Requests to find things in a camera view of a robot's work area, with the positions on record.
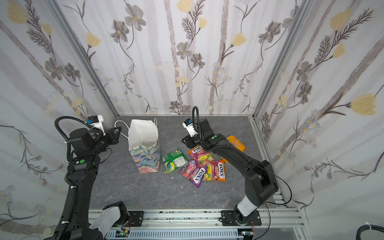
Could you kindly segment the green Fox's candy bag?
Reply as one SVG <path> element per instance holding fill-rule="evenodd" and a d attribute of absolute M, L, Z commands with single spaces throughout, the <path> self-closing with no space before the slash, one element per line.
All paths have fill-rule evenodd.
<path fill-rule="evenodd" d="M 188 163 L 187 158 L 180 149 L 164 155 L 162 160 L 166 168 L 166 174 L 169 174 Z"/>

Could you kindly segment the floral white paper bag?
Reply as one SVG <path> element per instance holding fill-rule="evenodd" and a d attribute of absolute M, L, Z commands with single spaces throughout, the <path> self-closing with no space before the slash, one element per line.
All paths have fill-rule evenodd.
<path fill-rule="evenodd" d="M 131 124 L 123 123 L 128 134 L 124 135 L 129 142 L 129 152 L 141 174 L 156 173 L 159 171 L 161 151 L 157 119 L 153 120 L 131 120 Z"/>

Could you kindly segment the yellow mango gummy bag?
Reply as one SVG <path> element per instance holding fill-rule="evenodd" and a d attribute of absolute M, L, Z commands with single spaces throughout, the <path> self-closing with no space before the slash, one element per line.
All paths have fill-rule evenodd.
<path fill-rule="evenodd" d="M 227 137 L 227 140 L 241 152 L 245 151 L 246 147 L 235 136 L 231 135 Z"/>

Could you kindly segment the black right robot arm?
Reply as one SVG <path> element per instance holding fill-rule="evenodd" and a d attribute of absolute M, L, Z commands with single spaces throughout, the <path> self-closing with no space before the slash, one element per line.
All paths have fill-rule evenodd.
<path fill-rule="evenodd" d="M 215 134 L 206 118 L 201 119 L 198 107 L 194 106 L 192 118 L 183 122 L 188 135 L 182 142 L 192 149 L 200 146 L 206 152 L 227 160 L 245 178 L 245 193 L 250 202 L 259 207 L 278 190 L 276 175 L 268 161 L 259 161 L 233 146 L 222 134 Z"/>

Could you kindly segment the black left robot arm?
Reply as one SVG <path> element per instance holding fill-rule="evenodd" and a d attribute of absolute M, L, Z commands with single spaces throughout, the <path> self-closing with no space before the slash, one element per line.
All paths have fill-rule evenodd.
<path fill-rule="evenodd" d="M 74 120 L 85 125 L 69 135 L 60 127 L 61 120 Z M 65 182 L 68 193 L 59 223 L 51 240 L 103 240 L 113 221 L 100 227 L 89 223 L 89 206 L 92 188 L 101 163 L 100 153 L 119 143 L 121 127 L 100 130 L 89 121 L 62 116 L 55 120 L 55 127 L 67 144 L 67 173 Z"/>

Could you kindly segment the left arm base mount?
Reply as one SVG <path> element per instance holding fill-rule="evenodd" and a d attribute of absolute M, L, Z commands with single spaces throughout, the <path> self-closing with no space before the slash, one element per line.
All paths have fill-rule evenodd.
<path fill-rule="evenodd" d="M 125 204 L 120 201 L 105 206 L 99 217 L 91 223 L 90 229 L 106 237 L 113 227 L 123 231 L 125 227 L 141 227 L 143 218 L 144 211 L 128 211 Z"/>

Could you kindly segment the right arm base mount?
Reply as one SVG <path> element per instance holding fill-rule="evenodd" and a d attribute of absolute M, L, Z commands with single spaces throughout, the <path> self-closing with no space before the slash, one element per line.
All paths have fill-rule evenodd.
<path fill-rule="evenodd" d="M 258 206 L 245 196 L 233 210 L 222 210 L 219 221 L 223 226 L 261 226 L 261 217 L 257 209 Z"/>

